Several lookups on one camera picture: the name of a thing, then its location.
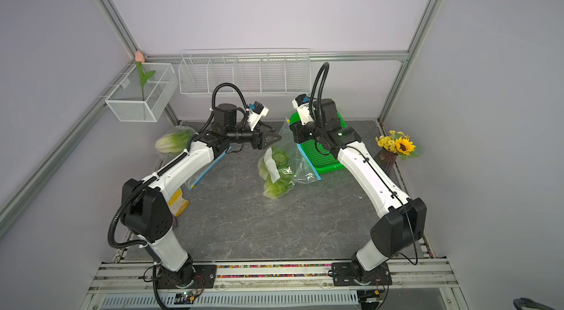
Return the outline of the clear zip-top bag blue seal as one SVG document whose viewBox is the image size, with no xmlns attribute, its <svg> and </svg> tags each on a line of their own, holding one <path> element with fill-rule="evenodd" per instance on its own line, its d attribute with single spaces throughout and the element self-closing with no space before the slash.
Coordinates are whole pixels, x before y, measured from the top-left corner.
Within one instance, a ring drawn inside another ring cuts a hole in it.
<svg viewBox="0 0 564 310">
<path fill-rule="evenodd" d="M 278 200 L 297 184 L 311 184 L 321 177 L 294 141 L 287 119 L 278 134 L 281 140 L 271 145 L 258 160 L 258 174 L 264 180 L 263 195 Z"/>
</svg>

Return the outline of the yellow toy hand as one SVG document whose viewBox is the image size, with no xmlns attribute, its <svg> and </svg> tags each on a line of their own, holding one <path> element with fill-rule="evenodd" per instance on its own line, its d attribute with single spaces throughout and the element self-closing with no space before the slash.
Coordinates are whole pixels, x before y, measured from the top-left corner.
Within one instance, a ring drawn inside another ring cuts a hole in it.
<svg viewBox="0 0 564 310">
<path fill-rule="evenodd" d="M 186 200 L 183 197 L 183 191 L 179 188 L 169 199 L 167 205 L 171 211 L 171 213 L 175 217 L 179 217 L 183 211 L 189 206 L 189 200 Z"/>
</svg>

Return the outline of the yellow sunflower bouquet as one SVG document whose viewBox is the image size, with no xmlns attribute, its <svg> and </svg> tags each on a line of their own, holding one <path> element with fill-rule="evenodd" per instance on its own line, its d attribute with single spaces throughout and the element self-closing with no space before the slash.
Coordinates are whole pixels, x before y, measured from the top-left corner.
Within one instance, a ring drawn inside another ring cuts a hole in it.
<svg viewBox="0 0 564 310">
<path fill-rule="evenodd" d="M 391 130 L 388 135 L 381 135 L 375 140 L 380 148 L 402 160 L 417 158 L 421 154 L 419 147 L 404 132 Z"/>
</svg>

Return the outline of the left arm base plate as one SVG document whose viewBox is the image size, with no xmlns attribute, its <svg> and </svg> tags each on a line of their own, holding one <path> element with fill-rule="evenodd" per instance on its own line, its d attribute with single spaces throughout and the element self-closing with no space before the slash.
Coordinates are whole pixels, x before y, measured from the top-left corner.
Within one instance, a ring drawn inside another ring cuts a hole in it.
<svg viewBox="0 0 564 310">
<path fill-rule="evenodd" d="M 157 273 L 158 289 L 211 289 L 217 275 L 215 264 L 192 264 L 177 272 L 168 269 Z"/>
</svg>

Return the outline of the dark glass vase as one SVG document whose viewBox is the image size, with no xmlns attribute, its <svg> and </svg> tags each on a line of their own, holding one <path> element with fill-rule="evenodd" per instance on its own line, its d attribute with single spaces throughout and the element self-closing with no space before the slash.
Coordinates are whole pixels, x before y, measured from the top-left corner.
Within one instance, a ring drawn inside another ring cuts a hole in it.
<svg viewBox="0 0 564 310">
<path fill-rule="evenodd" d="M 395 166 L 396 159 L 399 157 L 397 153 L 390 152 L 385 148 L 381 148 L 377 154 L 377 161 L 382 170 L 390 175 Z"/>
</svg>

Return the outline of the white mesh wall basket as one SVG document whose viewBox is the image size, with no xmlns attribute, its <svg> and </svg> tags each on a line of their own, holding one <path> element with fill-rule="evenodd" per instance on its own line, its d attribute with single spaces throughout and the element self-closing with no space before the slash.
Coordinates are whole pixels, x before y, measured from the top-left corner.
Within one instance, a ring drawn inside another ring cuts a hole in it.
<svg viewBox="0 0 564 310">
<path fill-rule="evenodd" d="M 105 103 L 121 122 L 158 122 L 178 87 L 172 64 L 135 62 Z"/>
</svg>

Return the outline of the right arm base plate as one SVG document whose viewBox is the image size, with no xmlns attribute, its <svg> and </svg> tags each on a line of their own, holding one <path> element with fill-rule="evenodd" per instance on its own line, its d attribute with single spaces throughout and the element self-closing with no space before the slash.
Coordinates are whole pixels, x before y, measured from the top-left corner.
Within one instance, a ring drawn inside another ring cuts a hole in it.
<svg viewBox="0 0 564 310">
<path fill-rule="evenodd" d="M 380 264 L 375 269 L 366 271 L 357 262 L 334 262 L 328 271 L 337 287 L 353 286 L 389 286 L 392 278 L 389 266 Z"/>
</svg>

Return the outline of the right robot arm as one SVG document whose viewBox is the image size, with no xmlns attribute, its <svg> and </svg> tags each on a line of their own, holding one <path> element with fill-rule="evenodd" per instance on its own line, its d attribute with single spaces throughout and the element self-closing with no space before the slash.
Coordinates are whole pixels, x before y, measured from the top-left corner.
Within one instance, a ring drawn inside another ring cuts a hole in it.
<svg viewBox="0 0 564 310">
<path fill-rule="evenodd" d="M 369 197 L 378 217 L 370 239 L 352 256 L 350 266 L 335 276 L 366 285 L 384 271 L 386 262 L 404 248 L 414 246 L 424 234 L 427 207 L 421 198 L 412 199 L 393 183 L 370 155 L 360 135 L 343 127 L 335 102 L 323 97 L 330 65 L 320 67 L 309 95 L 296 97 L 292 105 L 299 120 L 290 125 L 298 144 L 321 145 L 355 178 Z"/>
</svg>

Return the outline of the chinese cabbage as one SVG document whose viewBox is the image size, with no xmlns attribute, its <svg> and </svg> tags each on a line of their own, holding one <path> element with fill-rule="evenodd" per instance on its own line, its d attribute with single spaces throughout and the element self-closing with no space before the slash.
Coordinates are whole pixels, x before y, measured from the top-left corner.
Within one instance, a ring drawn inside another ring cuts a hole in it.
<svg viewBox="0 0 564 310">
<path fill-rule="evenodd" d="M 294 182 L 292 182 L 292 180 L 280 178 L 276 182 L 273 182 L 269 176 L 264 183 L 263 195 L 272 200 L 278 200 L 286 195 L 293 187 Z"/>
<path fill-rule="evenodd" d="M 162 154 L 180 153 L 195 135 L 192 129 L 176 129 L 163 135 L 155 142 L 155 149 Z"/>
<path fill-rule="evenodd" d="M 276 182 L 280 178 L 291 178 L 294 173 L 289 164 L 289 159 L 289 155 L 283 148 L 279 146 L 270 147 L 259 159 L 259 176 L 263 180 L 266 180 L 267 177 L 272 176 L 273 182 Z"/>
</svg>

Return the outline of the green plastic basket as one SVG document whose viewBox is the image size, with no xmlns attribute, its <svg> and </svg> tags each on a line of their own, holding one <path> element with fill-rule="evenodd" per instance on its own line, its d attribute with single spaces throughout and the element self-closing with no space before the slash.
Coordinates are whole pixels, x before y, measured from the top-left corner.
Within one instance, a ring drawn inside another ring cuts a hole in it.
<svg viewBox="0 0 564 310">
<path fill-rule="evenodd" d="M 313 140 L 298 144 L 298 148 L 319 175 L 345 168 L 328 150 L 320 144 L 315 144 Z"/>
</svg>

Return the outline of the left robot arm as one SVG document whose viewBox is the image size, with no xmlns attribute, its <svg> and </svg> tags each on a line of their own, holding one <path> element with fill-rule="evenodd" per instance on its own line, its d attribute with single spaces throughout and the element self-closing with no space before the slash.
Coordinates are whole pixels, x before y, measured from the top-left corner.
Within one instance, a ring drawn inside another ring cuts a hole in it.
<svg viewBox="0 0 564 310">
<path fill-rule="evenodd" d="M 192 257 L 173 231 L 174 217 L 168 204 L 173 194 L 232 144 L 249 143 L 254 149 L 265 149 L 281 139 L 262 122 L 268 108 L 260 102 L 247 103 L 235 84 L 221 83 L 211 97 L 210 116 L 186 148 L 160 170 L 123 185 L 121 205 L 107 232 L 111 248 L 138 245 L 147 249 L 154 270 L 163 270 L 183 287 L 190 286 L 196 275 Z"/>
</svg>

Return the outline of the artificial pink tulip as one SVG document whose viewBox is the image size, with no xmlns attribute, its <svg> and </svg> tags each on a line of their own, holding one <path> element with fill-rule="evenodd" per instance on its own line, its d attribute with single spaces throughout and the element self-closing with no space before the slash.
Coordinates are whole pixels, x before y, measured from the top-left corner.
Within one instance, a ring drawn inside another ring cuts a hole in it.
<svg viewBox="0 0 564 310">
<path fill-rule="evenodd" d="M 142 94 L 142 101 L 145 101 L 145 84 L 155 74 L 155 71 L 145 72 L 142 65 L 145 63 L 145 56 L 141 51 L 135 52 L 135 67 L 139 76 L 139 83 Z"/>
</svg>

